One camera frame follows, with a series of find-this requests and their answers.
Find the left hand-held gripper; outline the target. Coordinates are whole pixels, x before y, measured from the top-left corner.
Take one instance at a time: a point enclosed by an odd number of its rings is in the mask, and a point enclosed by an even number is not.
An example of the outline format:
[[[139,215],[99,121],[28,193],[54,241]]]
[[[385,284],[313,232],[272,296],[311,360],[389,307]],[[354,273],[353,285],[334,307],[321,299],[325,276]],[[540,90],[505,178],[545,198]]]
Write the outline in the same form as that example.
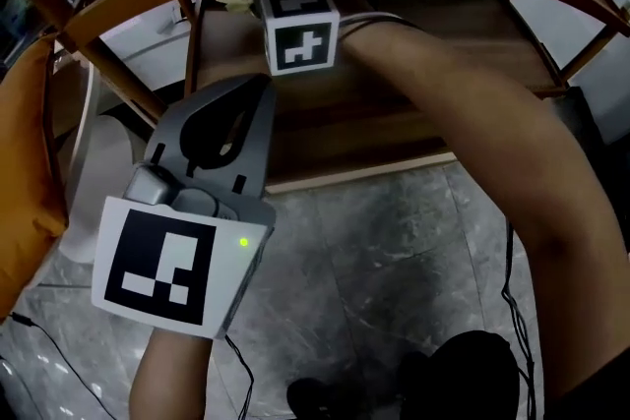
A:
[[[146,160],[173,174],[205,174],[239,195],[185,188],[155,166],[138,166],[123,197],[104,203],[94,306],[158,329],[225,338],[276,221],[275,210],[257,199],[275,104],[271,79],[247,74],[166,110]]]

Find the person's black clothing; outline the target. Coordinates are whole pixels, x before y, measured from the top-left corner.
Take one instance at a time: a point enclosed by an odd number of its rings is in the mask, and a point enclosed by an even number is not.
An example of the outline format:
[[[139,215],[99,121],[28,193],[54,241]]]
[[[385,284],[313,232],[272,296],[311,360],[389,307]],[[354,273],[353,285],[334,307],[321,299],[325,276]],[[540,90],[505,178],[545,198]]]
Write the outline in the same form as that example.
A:
[[[399,366],[400,420],[517,420],[520,373],[508,341],[471,330]],[[551,400],[543,420],[630,420],[630,347]]]

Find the white round chair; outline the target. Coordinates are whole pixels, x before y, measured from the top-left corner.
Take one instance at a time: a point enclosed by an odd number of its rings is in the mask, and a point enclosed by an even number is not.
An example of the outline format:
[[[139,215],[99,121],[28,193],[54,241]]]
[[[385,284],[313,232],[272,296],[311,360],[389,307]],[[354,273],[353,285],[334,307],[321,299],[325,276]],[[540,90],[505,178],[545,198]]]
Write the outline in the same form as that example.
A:
[[[46,257],[94,260],[101,213],[108,197],[121,197],[146,143],[105,112],[108,91],[91,63],[57,56],[51,80],[52,125],[68,228]]]

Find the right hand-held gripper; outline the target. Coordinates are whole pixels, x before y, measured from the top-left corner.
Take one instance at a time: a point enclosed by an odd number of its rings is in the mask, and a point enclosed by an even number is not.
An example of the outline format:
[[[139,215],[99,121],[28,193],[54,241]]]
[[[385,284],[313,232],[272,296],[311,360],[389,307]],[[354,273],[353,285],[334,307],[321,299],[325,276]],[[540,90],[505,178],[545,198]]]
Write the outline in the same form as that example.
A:
[[[259,12],[273,76],[334,65],[340,13],[332,0],[259,0]]]

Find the person's right forearm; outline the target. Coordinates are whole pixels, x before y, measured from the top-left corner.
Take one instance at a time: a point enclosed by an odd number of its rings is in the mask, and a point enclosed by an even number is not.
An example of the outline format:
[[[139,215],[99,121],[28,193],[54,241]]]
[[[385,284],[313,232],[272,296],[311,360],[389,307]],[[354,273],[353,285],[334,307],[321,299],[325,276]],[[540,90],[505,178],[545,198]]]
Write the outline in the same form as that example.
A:
[[[540,99],[448,43],[396,23],[345,50],[407,96],[507,216],[528,256],[547,401],[630,348],[630,259],[580,145]]]

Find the orange cushion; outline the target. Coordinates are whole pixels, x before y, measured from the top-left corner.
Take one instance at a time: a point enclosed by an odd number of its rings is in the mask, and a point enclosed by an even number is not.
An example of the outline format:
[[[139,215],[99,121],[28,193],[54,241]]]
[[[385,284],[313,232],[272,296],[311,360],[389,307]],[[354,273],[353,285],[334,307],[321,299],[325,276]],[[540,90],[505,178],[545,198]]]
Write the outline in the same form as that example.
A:
[[[0,83],[0,325],[69,223],[48,85],[54,38],[34,42]]]

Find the person's left forearm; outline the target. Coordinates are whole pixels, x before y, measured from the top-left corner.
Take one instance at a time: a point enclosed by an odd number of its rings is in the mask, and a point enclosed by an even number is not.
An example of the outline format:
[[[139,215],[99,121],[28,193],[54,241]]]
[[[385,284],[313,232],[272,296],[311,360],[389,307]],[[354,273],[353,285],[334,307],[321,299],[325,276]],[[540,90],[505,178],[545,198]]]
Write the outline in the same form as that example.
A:
[[[129,396],[130,420],[203,420],[210,339],[152,331]]]

